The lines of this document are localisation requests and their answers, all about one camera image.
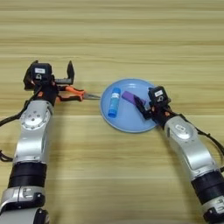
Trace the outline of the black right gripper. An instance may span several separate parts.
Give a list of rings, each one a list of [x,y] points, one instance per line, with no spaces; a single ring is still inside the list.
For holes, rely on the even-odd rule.
[[[168,103],[153,104],[150,103],[150,110],[146,109],[139,97],[135,97],[135,104],[139,112],[145,120],[152,119],[160,127],[165,124],[177,114],[174,113]]]

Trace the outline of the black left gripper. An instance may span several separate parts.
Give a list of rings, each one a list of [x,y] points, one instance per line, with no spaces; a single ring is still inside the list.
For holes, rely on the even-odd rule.
[[[23,83],[25,90],[37,89],[35,84],[32,82],[32,65],[35,63],[38,63],[38,61],[33,61],[27,68],[24,75]],[[34,97],[34,100],[47,101],[50,102],[52,106],[56,101],[63,101],[64,98],[60,95],[60,91],[64,91],[66,86],[72,85],[74,83],[74,66],[72,61],[68,62],[66,72],[68,78],[54,79],[47,84],[42,84],[38,94]]]

